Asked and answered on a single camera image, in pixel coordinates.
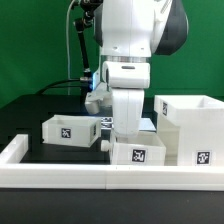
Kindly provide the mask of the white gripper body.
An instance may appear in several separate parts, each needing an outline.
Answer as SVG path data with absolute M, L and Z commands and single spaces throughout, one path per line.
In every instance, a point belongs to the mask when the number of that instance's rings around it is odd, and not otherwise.
M 114 132 L 117 137 L 138 134 L 144 104 L 143 89 L 112 89 Z

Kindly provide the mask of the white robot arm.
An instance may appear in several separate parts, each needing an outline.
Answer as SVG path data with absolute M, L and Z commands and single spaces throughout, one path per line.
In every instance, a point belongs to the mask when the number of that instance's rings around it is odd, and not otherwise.
M 94 11 L 99 67 L 86 108 L 96 114 L 112 104 L 118 138 L 138 134 L 144 91 L 150 86 L 150 58 L 171 55 L 186 42 L 188 19 L 182 0 L 103 0 Z

